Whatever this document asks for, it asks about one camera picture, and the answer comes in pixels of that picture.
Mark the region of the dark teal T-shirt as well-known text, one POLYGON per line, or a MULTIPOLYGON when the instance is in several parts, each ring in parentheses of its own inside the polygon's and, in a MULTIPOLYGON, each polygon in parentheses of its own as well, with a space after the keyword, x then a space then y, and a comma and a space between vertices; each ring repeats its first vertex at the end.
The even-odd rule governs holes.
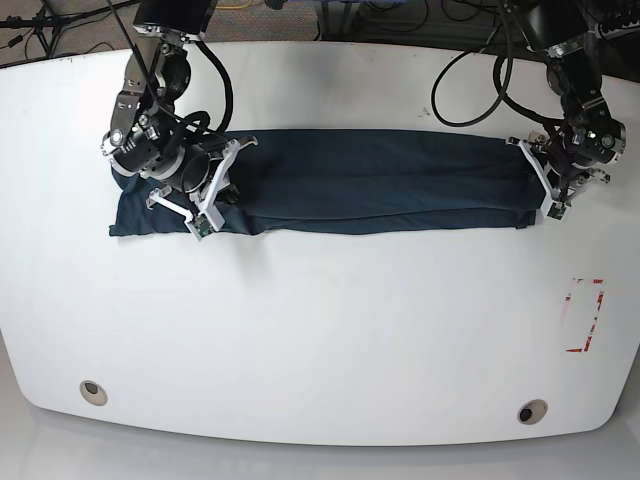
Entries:
POLYGON ((504 140, 428 131, 262 130, 229 176, 223 231, 251 236, 521 229, 545 196, 504 140))

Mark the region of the black tripod stand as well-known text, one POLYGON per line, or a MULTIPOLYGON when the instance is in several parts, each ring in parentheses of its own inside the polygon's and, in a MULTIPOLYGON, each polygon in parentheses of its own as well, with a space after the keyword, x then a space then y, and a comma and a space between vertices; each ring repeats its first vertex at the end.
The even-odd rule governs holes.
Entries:
POLYGON ((8 16, 1 20, 2 30, 19 30, 18 34, 1 44, 1 50, 22 45, 25 60, 30 61, 28 44, 35 38, 43 50, 43 55, 37 60, 49 60, 54 57, 63 34, 68 30, 85 24, 98 23, 112 13, 109 6, 74 13, 58 13, 51 1, 41 1, 40 9, 30 19, 8 16))

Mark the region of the red tape rectangle marking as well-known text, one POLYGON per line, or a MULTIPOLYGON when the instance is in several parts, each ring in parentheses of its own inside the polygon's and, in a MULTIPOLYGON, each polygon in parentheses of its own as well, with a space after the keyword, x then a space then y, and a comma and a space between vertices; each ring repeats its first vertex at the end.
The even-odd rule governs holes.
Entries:
POLYGON ((601 311, 606 282, 573 278, 563 305, 560 348, 566 353, 584 353, 590 348, 601 311))

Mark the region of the white power strip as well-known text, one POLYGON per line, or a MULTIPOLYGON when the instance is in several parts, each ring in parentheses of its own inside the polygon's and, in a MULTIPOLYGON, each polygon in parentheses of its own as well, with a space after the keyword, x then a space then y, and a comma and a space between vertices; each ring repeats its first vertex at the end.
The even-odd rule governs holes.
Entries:
POLYGON ((606 17, 596 26, 596 35, 600 39, 613 40, 639 31, 639 11, 627 10, 614 16, 606 17))

